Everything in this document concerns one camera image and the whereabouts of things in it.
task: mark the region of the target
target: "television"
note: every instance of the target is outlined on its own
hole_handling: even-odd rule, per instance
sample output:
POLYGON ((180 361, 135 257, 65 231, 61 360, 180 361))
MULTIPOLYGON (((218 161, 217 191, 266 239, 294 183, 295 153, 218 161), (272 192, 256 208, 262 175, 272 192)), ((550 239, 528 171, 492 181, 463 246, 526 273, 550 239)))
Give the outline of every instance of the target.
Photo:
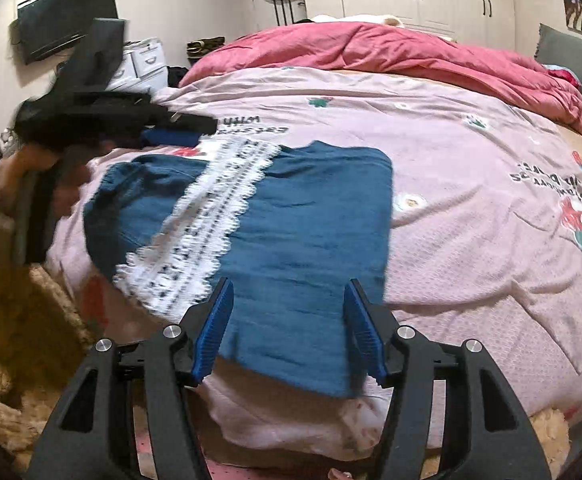
POLYGON ((27 0, 18 4, 17 33, 25 64, 75 45, 94 18, 117 18, 116 0, 27 0))

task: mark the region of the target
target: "bed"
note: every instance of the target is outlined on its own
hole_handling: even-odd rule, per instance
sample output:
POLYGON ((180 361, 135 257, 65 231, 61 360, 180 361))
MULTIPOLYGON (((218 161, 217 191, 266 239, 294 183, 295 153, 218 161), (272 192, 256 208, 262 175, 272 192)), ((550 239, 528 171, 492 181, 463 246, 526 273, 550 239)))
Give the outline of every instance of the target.
MULTIPOLYGON (((393 203, 384 303, 432 340, 484 342, 529 415, 555 409, 570 424, 582 421, 582 96, 573 86, 513 53, 360 23, 243 38, 197 63, 180 86, 155 99, 220 119, 203 152, 247 136, 386 154, 393 203)), ((82 216, 110 168, 139 155, 115 150, 92 161, 94 180, 49 253, 83 316, 118 342, 144 338, 164 320, 102 279, 82 216)), ((363 461, 390 399, 372 380, 356 399, 335 399, 224 359, 196 393, 209 458, 279 468, 297 454, 363 461)), ((432 449, 443 404, 436 384, 432 449)))

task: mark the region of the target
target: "red comforter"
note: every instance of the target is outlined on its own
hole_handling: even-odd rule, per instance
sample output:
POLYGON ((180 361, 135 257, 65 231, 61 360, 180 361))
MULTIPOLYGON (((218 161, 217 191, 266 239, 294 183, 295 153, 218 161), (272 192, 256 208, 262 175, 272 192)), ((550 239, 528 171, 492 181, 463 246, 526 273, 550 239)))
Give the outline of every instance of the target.
POLYGON ((374 23, 303 23, 258 32, 202 58, 179 86, 242 68, 282 66, 442 81, 497 97, 582 134, 582 94, 530 57, 374 23))

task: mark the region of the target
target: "metal screw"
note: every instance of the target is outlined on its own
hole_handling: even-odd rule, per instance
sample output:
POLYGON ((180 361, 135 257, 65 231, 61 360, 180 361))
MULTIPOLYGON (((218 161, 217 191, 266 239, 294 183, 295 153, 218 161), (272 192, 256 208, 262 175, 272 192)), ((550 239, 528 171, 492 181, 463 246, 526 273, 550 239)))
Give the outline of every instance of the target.
POLYGON ((169 339, 175 339, 182 333, 182 329, 178 325, 170 325, 162 330, 162 335, 169 339))
POLYGON ((482 343, 480 343, 479 341, 476 341, 475 339, 469 339, 466 342, 466 349, 469 352, 473 352, 474 354, 477 354, 477 353, 481 352, 482 351, 482 348, 484 348, 482 346, 482 343))
POLYGON ((415 337, 415 330, 413 330, 410 326, 401 326, 398 329, 398 335, 402 339, 413 339, 415 337))
POLYGON ((98 352, 106 352, 109 348, 111 348, 111 345, 113 345, 113 343, 111 342, 111 339, 100 339, 95 344, 95 349, 98 352))

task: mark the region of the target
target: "black handheld tool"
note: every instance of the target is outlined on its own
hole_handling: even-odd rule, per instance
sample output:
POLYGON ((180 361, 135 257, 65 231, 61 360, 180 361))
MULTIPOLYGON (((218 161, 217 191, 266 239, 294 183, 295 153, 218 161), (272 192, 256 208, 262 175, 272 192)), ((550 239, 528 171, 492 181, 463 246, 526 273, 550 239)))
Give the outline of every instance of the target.
POLYGON ((63 392, 36 445, 27 480, 140 480, 131 381, 144 378, 160 480, 211 480, 190 424, 184 386, 211 373, 233 309, 223 278, 177 325, 131 345, 101 339, 63 392))
POLYGON ((429 341, 369 303, 357 280, 345 288, 344 315, 369 375, 394 388, 369 480, 420 478, 435 380, 446 380, 446 413, 431 480, 551 480, 531 422, 482 343, 429 341))
POLYGON ((89 33, 58 73, 50 91, 20 105, 14 130, 24 142, 36 142, 62 154, 49 171, 29 174, 18 197, 13 261, 44 262, 56 227, 51 211, 56 183, 78 162, 98 155, 102 141, 119 148, 144 148, 148 127, 212 135, 217 120, 173 113, 152 104, 149 94, 106 92, 122 62, 124 20, 96 19, 89 33))
MULTIPOLYGON (((140 480, 129 381, 144 377, 159 480, 210 480, 183 386, 211 372, 233 307, 223 278, 207 303, 152 338, 99 341, 64 391, 38 441, 27 480, 140 480)), ((434 480, 550 480, 528 417, 479 341, 429 341, 368 302, 357 280, 344 316, 369 373, 393 396, 369 480, 418 480, 431 419, 433 381, 446 380, 446 417, 434 480)))

